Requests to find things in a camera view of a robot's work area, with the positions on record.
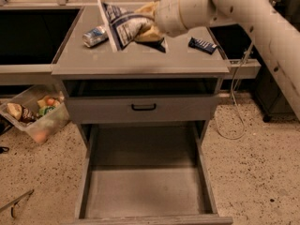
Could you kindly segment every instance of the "cabinet top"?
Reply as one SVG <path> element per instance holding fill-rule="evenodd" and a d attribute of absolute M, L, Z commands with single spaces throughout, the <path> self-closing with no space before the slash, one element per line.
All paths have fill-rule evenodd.
<path fill-rule="evenodd" d="M 123 6 L 131 9 L 137 5 Z M 229 61 L 223 60 L 218 50 L 210 55 L 189 48 L 188 42 L 191 37 L 214 43 L 205 27 L 192 29 L 179 37 L 166 36 L 166 53 L 135 42 L 131 42 L 121 52 L 113 52 L 109 41 L 94 48 L 85 47 L 83 34 L 101 24 L 103 21 L 97 6 L 87 6 L 83 9 L 57 64 L 52 65 L 52 75 L 65 79 L 93 79 L 115 76 L 211 77 L 229 72 Z"/>

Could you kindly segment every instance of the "snack bag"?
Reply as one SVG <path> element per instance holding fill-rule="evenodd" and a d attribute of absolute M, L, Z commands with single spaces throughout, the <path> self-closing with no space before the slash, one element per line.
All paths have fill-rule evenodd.
<path fill-rule="evenodd" d="M 30 124 L 38 120 L 38 116 L 36 114 L 25 108 L 23 105 L 17 103 L 9 102 L 7 104 L 7 113 L 17 121 L 25 124 Z"/>
<path fill-rule="evenodd" d="M 150 42 L 151 46 L 155 42 L 161 45 L 163 36 L 154 23 L 156 3 L 128 11 L 122 7 L 102 3 L 100 0 L 97 2 L 114 52 L 125 49 L 134 40 L 144 45 L 147 45 L 147 42 Z"/>

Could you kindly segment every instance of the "gray surface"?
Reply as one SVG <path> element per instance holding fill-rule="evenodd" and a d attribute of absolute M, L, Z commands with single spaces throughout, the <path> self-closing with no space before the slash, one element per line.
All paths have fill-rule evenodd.
<path fill-rule="evenodd" d="M 205 213 L 195 168 L 93 171 L 86 218 Z"/>
<path fill-rule="evenodd" d="M 0 85 L 55 83 L 51 65 L 1 65 Z"/>
<path fill-rule="evenodd" d="M 205 211 L 192 127 L 101 128 L 86 218 L 179 216 Z"/>
<path fill-rule="evenodd" d="M 129 6 L 138 8 L 142 4 Z M 96 6 L 86 7 L 75 26 L 71 38 L 64 49 L 57 65 L 53 67 L 53 75 L 63 78 L 87 78 L 103 75 L 221 75 L 228 73 L 227 61 L 223 61 L 218 51 L 213 55 L 188 47 L 191 36 L 213 42 L 206 28 L 190 30 L 180 37 L 166 37 L 168 52 L 131 42 L 123 51 L 113 52 L 109 42 L 89 49 L 83 45 L 83 33 L 97 25 L 103 24 L 99 9 Z"/>
<path fill-rule="evenodd" d="M 114 217 L 76 220 L 68 225 L 231 225 L 231 217 L 218 215 L 185 215 L 166 217 Z"/>
<path fill-rule="evenodd" d="M 134 111 L 131 105 L 153 107 Z M 218 104 L 217 96 L 150 98 L 70 98 L 67 109 L 79 124 L 209 120 Z"/>
<path fill-rule="evenodd" d="M 232 63 L 228 66 L 230 74 L 226 74 L 224 79 L 231 80 L 237 69 L 235 79 L 255 79 L 261 69 L 261 64 L 256 59 L 248 59 L 243 66 L 240 66 L 239 61 L 240 60 L 237 59 L 231 59 Z"/>

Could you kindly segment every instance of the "black sink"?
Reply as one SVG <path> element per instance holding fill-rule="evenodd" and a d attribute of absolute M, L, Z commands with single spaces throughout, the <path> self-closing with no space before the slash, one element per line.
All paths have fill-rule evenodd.
<path fill-rule="evenodd" d="M 0 65 L 50 64 L 78 8 L 0 10 Z"/>
<path fill-rule="evenodd" d="M 248 49 L 251 40 L 237 24 L 210 28 L 228 59 L 240 59 Z"/>

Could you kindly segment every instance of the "drawer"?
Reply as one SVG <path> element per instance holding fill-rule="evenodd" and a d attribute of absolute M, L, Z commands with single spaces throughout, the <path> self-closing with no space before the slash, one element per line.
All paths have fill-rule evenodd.
<path fill-rule="evenodd" d="M 219 78 L 63 80 L 66 97 L 107 98 L 215 94 Z"/>
<path fill-rule="evenodd" d="M 67 110 L 77 124 L 209 120 L 218 96 L 198 97 L 70 97 Z"/>
<path fill-rule="evenodd" d="M 199 137 L 192 123 L 93 125 L 74 224 L 232 224 L 218 215 Z"/>

